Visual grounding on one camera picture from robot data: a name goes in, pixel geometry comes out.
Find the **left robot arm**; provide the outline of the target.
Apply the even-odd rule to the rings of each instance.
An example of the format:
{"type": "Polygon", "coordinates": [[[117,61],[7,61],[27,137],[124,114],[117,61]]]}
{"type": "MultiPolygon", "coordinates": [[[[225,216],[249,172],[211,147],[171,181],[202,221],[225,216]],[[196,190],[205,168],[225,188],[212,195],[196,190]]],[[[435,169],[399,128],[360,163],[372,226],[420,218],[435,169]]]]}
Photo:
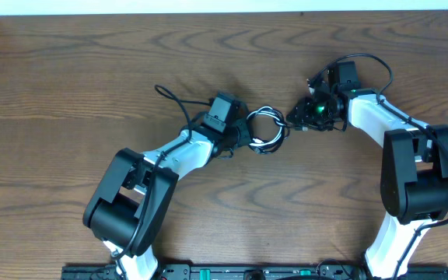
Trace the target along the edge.
{"type": "Polygon", "coordinates": [[[151,279],[158,267],[152,244],[176,185],[222,152],[250,141],[249,110],[240,101],[214,100],[188,118],[179,135],[147,152],[118,151],[83,213],[84,226],[110,251],[119,279],[151,279]]]}

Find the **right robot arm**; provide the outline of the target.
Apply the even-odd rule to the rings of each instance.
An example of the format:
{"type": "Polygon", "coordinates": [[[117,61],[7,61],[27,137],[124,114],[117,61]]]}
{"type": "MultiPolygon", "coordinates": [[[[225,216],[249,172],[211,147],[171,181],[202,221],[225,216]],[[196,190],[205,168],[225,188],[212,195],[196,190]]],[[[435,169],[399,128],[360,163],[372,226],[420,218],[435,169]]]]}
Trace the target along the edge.
{"type": "Polygon", "coordinates": [[[383,149],[380,195],[386,214],[364,253],[366,274],[397,279],[423,236],[448,224],[448,126],[430,126],[391,105],[376,89],[319,86],[286,117],[297,130],[365,132],[383,149]]]}

